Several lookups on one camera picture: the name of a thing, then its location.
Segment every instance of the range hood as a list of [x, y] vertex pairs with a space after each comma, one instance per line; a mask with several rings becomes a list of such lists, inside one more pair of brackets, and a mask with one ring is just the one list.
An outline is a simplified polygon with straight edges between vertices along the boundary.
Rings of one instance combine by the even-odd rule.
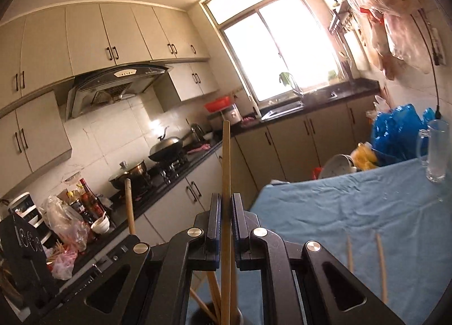
[[66, 119], [143, 93], [167, 71], [164, 66], [140, 62], [78, 75], [68, 94]]

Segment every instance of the electrical cord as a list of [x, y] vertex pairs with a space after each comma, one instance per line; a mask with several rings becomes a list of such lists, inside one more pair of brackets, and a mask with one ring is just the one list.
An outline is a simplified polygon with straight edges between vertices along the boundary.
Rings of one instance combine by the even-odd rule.
[[433, 39], [432, 39], [432, 35], [430, 34], [430, 30], [429, 27], [427, 26], [427, 23], [425, 21], [425, 19], [423, 18], [422, 14], [421, 14], [421, 18], [424, 21], [425, 27], [427, 28], [427, 32], [429, 33], [429, 37], [430, 37], [430, 42], [432, 43], [432, 49], [433, 49], [433, 58], [430, 55], [430, 49], [429, 46], [427, 44], [427, 41], [424, 38], [424, 35], [422, 34], [421, 28], [419, 28], [419, 25], [417, 24], [415, 18], [413, 15], [410, 15], [411, 18], [413, 19], [414, 23], [416, 24], [417, 29], [419, 30], [419, 33], [421, 34], [422, 40], [427, 48], [427, 51], [429, 53], [429, 59], [430, 59], [430, 63], [432, 64], [432, 70], [433, 70], [433, 79], [435, 81], [435, 89], [436, 89], [436, 112], [435, 112], [435, 119], [440, 120], [442, 118], [441, 112], [439, 111], [439, 91], [438, 91], [438, 82], [436, 80], [436, 72], [435, 72], [435, 64], [433, 63], [433, 59], [435, 59], [435, 63], [439, 64], [439, 59], [438, 59], [438, 54], [436, 53], [435, 50], [435, 46], [433, 45]]

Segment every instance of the window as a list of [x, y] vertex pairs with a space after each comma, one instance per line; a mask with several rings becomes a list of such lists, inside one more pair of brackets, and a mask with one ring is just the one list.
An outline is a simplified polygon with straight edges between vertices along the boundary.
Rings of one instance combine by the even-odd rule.
[[210, 0], [206, 6], [258, 102], [292, 91], [281, 73], [303, 91], [337, 76], [333, 47], [303, 0]]

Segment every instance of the blue plastic bag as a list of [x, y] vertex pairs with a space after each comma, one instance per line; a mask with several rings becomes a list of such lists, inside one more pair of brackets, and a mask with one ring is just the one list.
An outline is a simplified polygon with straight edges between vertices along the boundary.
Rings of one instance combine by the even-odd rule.
[[[435, 112], [428, 108], [421, 120], [412, 104], [397, 107], [391, 113], [379, 113], [373, 124], [372, 148], [399, 161], [416, 158], [419, 130], [426, 129], [428, 122], [434, 119]], [[427, 152], [426, 145], [422, 154]]]

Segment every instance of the glass mug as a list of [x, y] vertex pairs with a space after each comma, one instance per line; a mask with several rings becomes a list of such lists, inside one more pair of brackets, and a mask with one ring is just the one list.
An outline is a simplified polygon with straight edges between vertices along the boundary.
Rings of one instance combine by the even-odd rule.
[[[421, 156], [421, 146], [424, 138], [429, 138], [427, 158]], [[441, 182], [446, 177], [449, 161], [449, 124], [443, 120], [433, 120], [428, 123], [428, 129], [419, 130], [416, 153], [423, 166], [427, 167], [427, 178], [432, 182]]]

